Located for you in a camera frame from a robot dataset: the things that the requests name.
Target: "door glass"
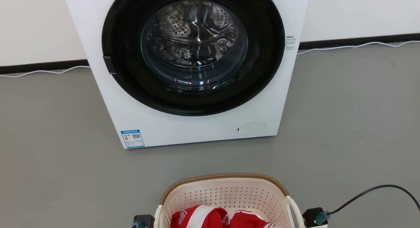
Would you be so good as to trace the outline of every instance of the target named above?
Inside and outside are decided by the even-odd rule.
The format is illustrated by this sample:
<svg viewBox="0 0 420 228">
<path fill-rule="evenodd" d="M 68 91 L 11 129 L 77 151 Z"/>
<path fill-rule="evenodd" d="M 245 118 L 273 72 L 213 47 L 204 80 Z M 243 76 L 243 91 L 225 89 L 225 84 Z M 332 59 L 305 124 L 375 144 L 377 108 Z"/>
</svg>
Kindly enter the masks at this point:
<svg viewBox="0 0 420 228">
<path fill-rule="evenodd" d="M 141 34 L 149 68 L 178 91 L 226 86 L 248 48 L 245 28 L 229 9 L 207 0 L 173 2 Z"/>
</svg>

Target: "white plastic basket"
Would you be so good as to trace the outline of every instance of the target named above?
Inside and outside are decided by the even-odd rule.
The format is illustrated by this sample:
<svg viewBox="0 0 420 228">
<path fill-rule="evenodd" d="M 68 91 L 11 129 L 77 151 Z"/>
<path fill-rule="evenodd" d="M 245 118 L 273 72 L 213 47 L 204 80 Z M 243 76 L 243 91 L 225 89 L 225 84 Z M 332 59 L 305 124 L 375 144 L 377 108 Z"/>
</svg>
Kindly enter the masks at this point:
<svg viewBox="0 0 420 228">
<path fill-rule="evenodd" d="M 247 209 L 278 228 L 295 228 L 291 207 L 299 228 L 305 228 L 300 210 L 285 187 L 269 176 L 250 173 L 214 174 L 174 183 L 160 200 L 154 228 L 171 228 L 173 213 L 195 205 L 222 207 L 228 213 Z"/>
</svg>

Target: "front-loading washing machine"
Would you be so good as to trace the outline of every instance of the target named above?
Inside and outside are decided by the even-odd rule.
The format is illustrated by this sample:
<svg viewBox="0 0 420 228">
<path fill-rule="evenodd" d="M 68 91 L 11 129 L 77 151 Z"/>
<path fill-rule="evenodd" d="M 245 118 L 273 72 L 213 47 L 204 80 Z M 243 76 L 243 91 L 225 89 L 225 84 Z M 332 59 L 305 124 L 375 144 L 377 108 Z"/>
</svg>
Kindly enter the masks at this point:
<svg viewBox="0 0 420 228">
<path fill-rule="evenodd" d="M 126 149 L 277 135 L 309 0 L 66 0 Z"/>
</svg>

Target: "brown basket rim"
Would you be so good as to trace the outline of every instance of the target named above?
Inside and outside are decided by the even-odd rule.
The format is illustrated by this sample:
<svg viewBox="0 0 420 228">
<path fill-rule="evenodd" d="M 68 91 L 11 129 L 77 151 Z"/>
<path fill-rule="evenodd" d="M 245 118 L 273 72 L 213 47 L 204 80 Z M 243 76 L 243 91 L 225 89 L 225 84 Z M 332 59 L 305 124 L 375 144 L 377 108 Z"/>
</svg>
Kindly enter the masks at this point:
<svg viewBox="0 0 420 228">
<path fill-rule="evenodd" d="M 210 175 L 205 175 L 205 176 L 196 176 L 196 177 L 191 177 L 191 178 L 186 178 L 186 179 L 183 179 L 183 180 L 179 180 L 179 181 L 173 183 L 163 193 L 159 204 L 163 206 L 165 204 L 166 199 L 168 198 L 168 195 L 175 188 L 177 188 L 181 185 L 188 184 L 188 183 L 193 183 L 193 182 L 198 182 L 198 181 L 204 181 L 204 180 L 225 179 L 225 178 L 252 178 L 252 179 L 266 180 L 268 182 L 271 182 L 275 186 L 277 186 L 277 188 L 279 188 L 280 191 L 282 191 L 282 193 L 285 197 L 289 196 L 289 193 L 288 193 L 287 189 L 280 182 L 278 182 L 276 179 L 274 179 L 271 176 L 268 176 L 268 175 L 265 175 L 265 174 L 255 174 L 255 173 L 222 173 L 222 174 L 210 174 Z"/>
</svg>

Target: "clothes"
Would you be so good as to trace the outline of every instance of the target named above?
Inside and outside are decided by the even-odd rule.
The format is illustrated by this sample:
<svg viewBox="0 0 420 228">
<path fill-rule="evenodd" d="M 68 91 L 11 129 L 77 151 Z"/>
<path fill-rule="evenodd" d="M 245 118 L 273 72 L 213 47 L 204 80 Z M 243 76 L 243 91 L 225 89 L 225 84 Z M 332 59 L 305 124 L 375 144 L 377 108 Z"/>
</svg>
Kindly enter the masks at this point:
<svg viewBox="0 0 420 228">
<path fill-rule="evenodd" d="M 199 205 L 172 215 L 171 228 L 276 228 L 250 210 L 229 214 L 215 206 Z"/>
</svg>

